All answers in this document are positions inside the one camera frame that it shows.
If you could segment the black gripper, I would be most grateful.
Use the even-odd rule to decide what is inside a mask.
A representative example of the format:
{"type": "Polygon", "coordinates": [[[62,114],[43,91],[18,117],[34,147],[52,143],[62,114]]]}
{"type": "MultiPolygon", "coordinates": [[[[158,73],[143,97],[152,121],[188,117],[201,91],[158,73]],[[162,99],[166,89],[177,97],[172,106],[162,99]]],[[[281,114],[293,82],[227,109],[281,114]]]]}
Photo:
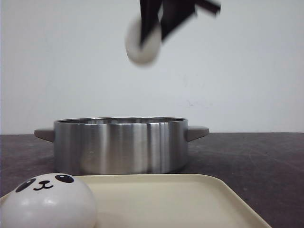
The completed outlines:
{"type": "Polygon", "coordinates": [[[212,0],[140,0],[140,47],[142,48],[146,40],[154,33],[158,34],[160,42],[164,41],[195,12],[195,4],[213,15],[221,11],[221,5],[212,0]],[[160,21],[161,6],[163,14],[160,21]]]}

